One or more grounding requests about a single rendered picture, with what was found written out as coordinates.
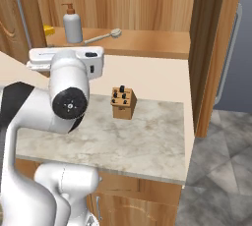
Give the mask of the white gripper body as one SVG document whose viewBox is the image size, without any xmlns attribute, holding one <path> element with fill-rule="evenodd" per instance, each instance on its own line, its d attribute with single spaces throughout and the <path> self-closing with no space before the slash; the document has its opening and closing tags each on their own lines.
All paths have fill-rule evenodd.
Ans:
<svg viewBox="0 0 252 226">
<path fill-rule="evenodd" d="M 72 48 L 34 48 L 30 50 L 29 57 L 27 67 L 33 71 L 74 70 L 79 67 L 79 60 Z"/>
</svg>

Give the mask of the white soap dispenser brown pump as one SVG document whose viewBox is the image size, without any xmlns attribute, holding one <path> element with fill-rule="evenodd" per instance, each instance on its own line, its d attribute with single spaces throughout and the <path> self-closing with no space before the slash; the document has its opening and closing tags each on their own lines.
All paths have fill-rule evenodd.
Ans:
<svg viewBox="0 0 252 226">
<path fill-rule="evenodd" d="M 81 43 L 83 41 L 83 32 L 81 18 L 75 12 L 72 3 L 66 3 L 67 11 L 63 17 L 63 25 L 68 43 Z"/>
</svg>

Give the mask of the white dish brush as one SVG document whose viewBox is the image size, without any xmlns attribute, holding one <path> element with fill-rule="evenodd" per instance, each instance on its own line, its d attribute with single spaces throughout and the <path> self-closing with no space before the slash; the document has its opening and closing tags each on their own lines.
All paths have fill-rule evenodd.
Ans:
<svg viewBox="0 0 252 226">
<path fill-rule="evenodd" d="M 99 35 L 99 36 L 93 37 L 91 39 L 85 40 L 84 44 L 88 45 L 90 43 L 94 43 L 94 42 L 100 41 L 100 40 L 108 38 L 108 37 L 118 38 L 121 34 L 122 34 L 122 30 L 120 28 L 115 28 L 110 33 L 107 33 L 104 35 Z"/>
</svg>

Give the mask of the tall wooden cabinet door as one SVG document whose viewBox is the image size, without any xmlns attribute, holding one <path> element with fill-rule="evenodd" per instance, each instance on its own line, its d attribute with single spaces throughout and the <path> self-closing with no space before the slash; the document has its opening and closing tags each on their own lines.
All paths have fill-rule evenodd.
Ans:
<svg viewBox="0 0 252 226">
<path fill-rule="evenodd" d="M 194 0 L 189 76 L 194 134 L 207 135 L 239 0 Z"/>
</svg>

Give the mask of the wooden base cabinet door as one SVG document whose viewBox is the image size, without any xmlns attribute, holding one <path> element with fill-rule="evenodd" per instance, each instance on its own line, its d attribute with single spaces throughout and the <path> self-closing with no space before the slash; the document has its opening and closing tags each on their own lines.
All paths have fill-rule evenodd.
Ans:
<svg viewBox="0 0 252 226">
<path fill-rule="evenodd" d="M 95 197 L 100 197 L 100 226 L 175 226 L 176 205 L 124 198 L 103 193 L 91 194 L 88 201 L 97 218 Z"/>
</svg>

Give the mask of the yellow sponge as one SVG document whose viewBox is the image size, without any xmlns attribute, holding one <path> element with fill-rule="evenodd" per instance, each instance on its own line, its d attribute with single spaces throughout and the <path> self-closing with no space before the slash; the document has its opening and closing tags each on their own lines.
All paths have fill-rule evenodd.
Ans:
<svg viewBox="0 0 252 226">
<path fill-rule="evenodd" d="M 49 36 L 55 33 L 55 28 L 49 25 L 44 25 L 43 30 L 46 36 Z"/>
</svg>

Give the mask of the wooden knife block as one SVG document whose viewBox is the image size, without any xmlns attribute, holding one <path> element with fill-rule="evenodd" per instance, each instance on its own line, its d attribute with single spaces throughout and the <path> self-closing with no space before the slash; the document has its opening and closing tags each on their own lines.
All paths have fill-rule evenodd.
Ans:
<svg viewBox="0 0 252 226">
<path fill-rule="evenodd" d="M 110 104 L 114 118 L 131 120 L 136 103 L 137 97 L 132 88 L 121 85 L 112 89 Z"/>
</svg>

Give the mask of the wooden drawer front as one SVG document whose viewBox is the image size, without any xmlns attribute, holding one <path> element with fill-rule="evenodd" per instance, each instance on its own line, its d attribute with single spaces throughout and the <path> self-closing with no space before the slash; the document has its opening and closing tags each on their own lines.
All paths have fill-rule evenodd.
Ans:
<svg viewBox="0 0 252 226">
<path fill-rule="evenodd" d="M 99 171 L 97 191 L 107 195 L 136 198 L 168 205 L 179 204 L 181 185 L 127 177 Z"/>
</svg>

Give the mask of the wooden wall cabinet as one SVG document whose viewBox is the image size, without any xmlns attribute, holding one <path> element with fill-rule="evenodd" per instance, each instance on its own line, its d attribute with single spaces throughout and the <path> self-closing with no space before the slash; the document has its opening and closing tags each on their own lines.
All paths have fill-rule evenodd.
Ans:
<svg viewBox="0 0 252 226">
<path fill-rule="evenodd" d="M 187 59 L 194 0 L 38 0 L 42 21 L 55 28 L 49 45 L 67 44 L 63 15 L 71 3 L 80 15 L 83 39 L 122 30 L 98 44 L 110 55 Z"/>
</svg>

